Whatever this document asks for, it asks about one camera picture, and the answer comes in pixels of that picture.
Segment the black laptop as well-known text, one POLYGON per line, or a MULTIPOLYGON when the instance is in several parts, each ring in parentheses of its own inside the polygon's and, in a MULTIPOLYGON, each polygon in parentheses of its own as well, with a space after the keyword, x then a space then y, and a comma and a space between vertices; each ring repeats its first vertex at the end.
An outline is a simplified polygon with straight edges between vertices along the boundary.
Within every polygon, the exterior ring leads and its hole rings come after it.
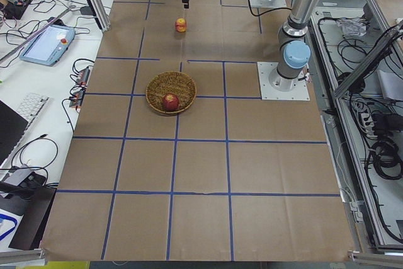
POLYGON ((23 137, 28 121, 1 101, 1 164, 7 160, 23 137))

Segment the woven wicker basket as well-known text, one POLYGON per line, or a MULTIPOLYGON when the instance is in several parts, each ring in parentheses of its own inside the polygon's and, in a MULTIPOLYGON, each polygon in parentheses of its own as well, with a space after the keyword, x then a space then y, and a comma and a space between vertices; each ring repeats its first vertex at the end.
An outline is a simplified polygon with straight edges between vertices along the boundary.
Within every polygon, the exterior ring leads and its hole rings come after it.
POLYGON ((163 115, 175 115, 187 110, 196 98, 196 84, 187 74, 178 71, 163 72, 155 76, 147 85, 145 97, 149 106, 163 115), (179 108, 175 112, 165 112, 162 98, 172 93, 179 98, 179 108))

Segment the red yellow apple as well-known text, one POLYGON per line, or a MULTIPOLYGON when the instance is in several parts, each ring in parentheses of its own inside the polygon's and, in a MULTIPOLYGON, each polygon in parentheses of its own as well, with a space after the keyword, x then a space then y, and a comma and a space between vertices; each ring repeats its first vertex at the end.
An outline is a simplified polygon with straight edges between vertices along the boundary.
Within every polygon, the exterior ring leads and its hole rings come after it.
POLYGON ((178 33, 184 33, 187 31, 187 22, 184 18, 178 18, 175 21, 174 27, 178 33))

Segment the blue teach pendant tablet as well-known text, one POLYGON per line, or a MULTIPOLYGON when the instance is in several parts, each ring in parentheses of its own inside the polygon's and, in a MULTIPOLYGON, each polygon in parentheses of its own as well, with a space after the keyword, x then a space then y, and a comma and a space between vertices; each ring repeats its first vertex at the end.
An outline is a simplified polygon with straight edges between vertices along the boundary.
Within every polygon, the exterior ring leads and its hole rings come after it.
POLYGON ((73 27, 51 25, 28 44, 19 58, 26 62, 53 66, 69 48, 75 36, 73 27))

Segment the white keyboard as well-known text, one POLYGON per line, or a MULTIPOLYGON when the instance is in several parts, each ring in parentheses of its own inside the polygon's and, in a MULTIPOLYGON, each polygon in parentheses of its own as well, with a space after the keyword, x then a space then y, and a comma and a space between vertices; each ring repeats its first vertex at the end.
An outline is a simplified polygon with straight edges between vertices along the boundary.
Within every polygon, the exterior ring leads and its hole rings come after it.
POLYGON ((36 93, 28 93, 23 98, 16 112, 28 122, 25 131, 31 127, 49 99, 48 96, 36 93))

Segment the dark red apple in basket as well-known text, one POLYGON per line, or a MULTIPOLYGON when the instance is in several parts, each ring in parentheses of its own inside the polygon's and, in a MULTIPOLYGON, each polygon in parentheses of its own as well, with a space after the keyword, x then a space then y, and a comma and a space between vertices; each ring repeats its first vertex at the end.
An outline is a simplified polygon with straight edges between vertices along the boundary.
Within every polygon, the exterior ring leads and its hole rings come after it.
POLYGON ((172 93, 167 93, 162 98, 162 107, 165 112, 175 112, 179 108, 179 98, 172 93))

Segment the black box on desk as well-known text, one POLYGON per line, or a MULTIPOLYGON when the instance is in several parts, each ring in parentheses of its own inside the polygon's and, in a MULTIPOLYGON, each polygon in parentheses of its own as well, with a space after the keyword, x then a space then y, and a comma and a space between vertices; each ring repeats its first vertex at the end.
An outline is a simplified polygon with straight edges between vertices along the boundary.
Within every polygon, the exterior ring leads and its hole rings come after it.
POLYGON ((54 201, 56 189, 43 187, 32 196, 9 244, 10 248, 33 250, 39 247, 54 201))

